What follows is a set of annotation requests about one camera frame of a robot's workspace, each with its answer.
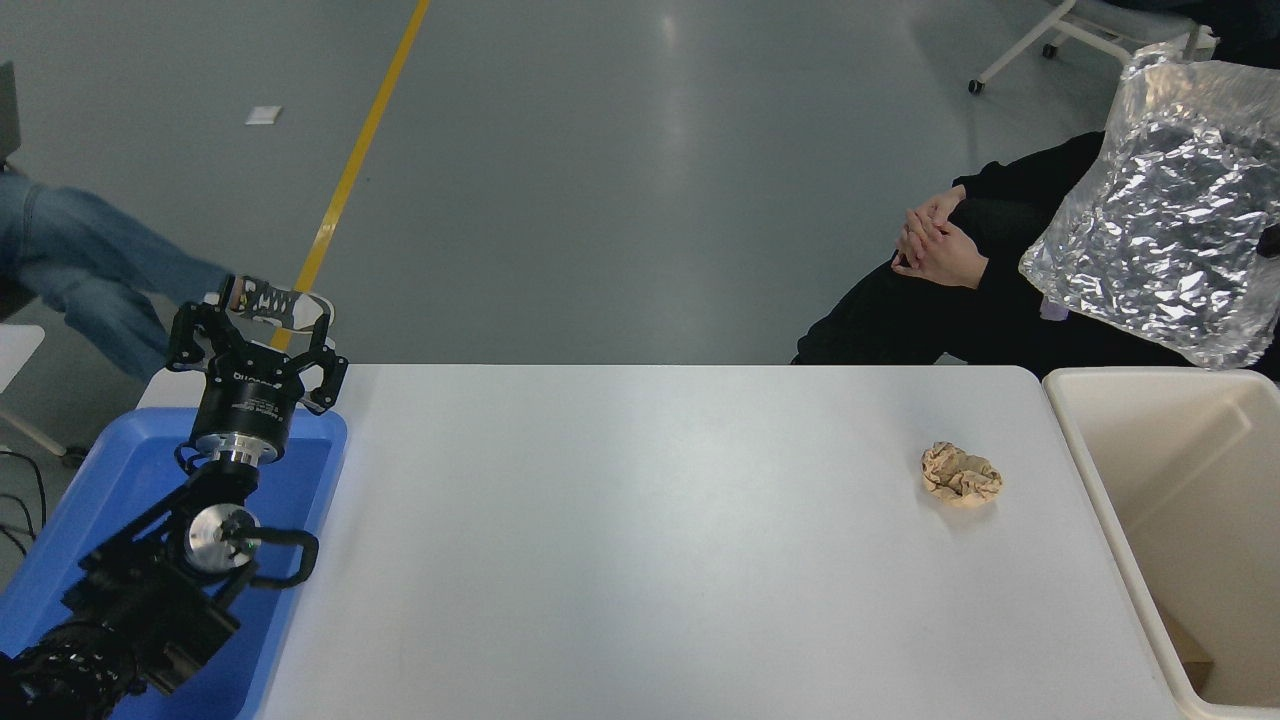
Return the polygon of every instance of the black cable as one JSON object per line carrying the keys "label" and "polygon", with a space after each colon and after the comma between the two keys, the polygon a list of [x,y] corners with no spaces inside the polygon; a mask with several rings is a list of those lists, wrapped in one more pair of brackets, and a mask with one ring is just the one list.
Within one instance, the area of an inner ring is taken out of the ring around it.
{"label": "black cable", "polygon": [[19,528],[18,525],[10,525],[9,523],[0,523],[0,529],[9,530],[10,533],[18,533],[19,536],[27,536],[31,539],[36,539],[35,534]]}
{"label": "black cable", "polygon": [[9,500],[17,502],[18,507],[22,507],[22,514],[27,516],[27,532],[31,537],[36,537],[36,527],[31,524],[31,510],[27,510],[27,503],[23,502],[23,500],[17,495],[8,492],[0,492],[0,497],[8,497]]}
{"label": "black cable", "polygon": [[178,447],[173,448],[173,459],[178,461],[178,466],[182,468],[182,471],[187,473],[187,475],[189,477],[193,475],[198,469],[196,468],[196,461],[209,460],[209,456],[200,451],[196,451],[196,454],[192,455],[191,457],[186,457],[182,454],[183,450],[196,450],[196,446],[192,445],[191,441],[187,441],[179,445]]}
{"label": "black cable", "polygon": [[31,465],[32,471],[36,473],[36,487],[40,489],[40,529],[45,529],[45,521],[49,519],[49,500],[45,497],[45,478],[40,474],[40,465],[36,465],[36,461],[31,457],[12,450],[0,450],[0,455],[26,460]]}
{"label": "black cable", "polygon": [[6,530],[4,528],[0,528],[0,534],[3,534],[4,537],[9,538],[10,541],[13,541],[13,544],[18,546],[18,552],[20,552],[23,557],[27,556],[27,548],[23,547],[23,544],[20,542],[18,542],[18,538],[13,537],[13,533],[10,533],[9,530]]}

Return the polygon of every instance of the shoe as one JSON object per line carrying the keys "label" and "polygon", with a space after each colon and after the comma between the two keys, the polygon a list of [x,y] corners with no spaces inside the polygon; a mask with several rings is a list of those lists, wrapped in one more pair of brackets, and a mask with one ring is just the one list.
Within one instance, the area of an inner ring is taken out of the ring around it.
{"label": "shoe", "polygon": [[244,275],[243,304],[239,316],[268,323],[294,333],[311,332],[321,315],[333,324],[333,302],[311,292],[275,287],[266,281]]}

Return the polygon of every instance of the crumpled paper ball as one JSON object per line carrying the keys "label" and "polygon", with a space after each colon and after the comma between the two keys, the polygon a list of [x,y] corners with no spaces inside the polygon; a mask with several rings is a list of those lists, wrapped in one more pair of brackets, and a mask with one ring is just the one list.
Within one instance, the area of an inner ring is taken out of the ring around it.
{"label": "crumpled paper ball", "polygon": [[920,457],[924,489],[956,507],[977,507],[1000,493],[1005,480],[986,457],[969,455],[950,442],[936,442]]}

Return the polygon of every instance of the aluminum foil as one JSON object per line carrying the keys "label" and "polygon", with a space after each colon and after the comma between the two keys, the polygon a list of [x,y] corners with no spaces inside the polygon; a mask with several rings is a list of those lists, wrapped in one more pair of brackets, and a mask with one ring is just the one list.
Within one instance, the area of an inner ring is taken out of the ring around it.
{"label": "aluminum foil", "polygon": [[1280,223],[1280,70],[1179,53],[1125,68],[1097,161],[1020,269],[1051,302],[1239,368],[1280,315],[1280,258],[1258,252]]}

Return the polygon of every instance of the hand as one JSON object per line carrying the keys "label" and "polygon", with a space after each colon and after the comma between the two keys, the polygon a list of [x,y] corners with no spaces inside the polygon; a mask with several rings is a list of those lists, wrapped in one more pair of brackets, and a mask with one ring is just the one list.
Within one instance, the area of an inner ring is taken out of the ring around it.
{"label": "hand", "polygon": [[[978,290],[987,259],[978,252],[973,238],[950,222],[934,225],[915,210],[908,210],[906,247],[899,241],[899,254],[890,265],[895,273],[938,284]],[[919,249],[915,261],[911,254]]]}
{"label": "hand", "polygon": [[951,211],[956,209],[956,205],[961,200],[968,197],[963,184],[957,184],[946,192],[940,192],[933,197],[925,200],[915,209],[915,214],[922,218],[933,220],[934,225],[941,225],[951,218]]}
{"label": "hand", "polygon": [[[940,192],[925,200],[915,210],[906,211],[906,222],[902,223],[902,229],[897,233],[897,249],[899,252],[906,256],[906,263],[910,266],[919,268],[919,263],[924,260],[924,246],[920,242],[924,238],[923,225],[941,225],[946,223],[947,218],[951,217],[951,211],[966,196],[964,186],[957,184],[946,192]],[[915,233],[914,241],[911,238],[913,232]]]}

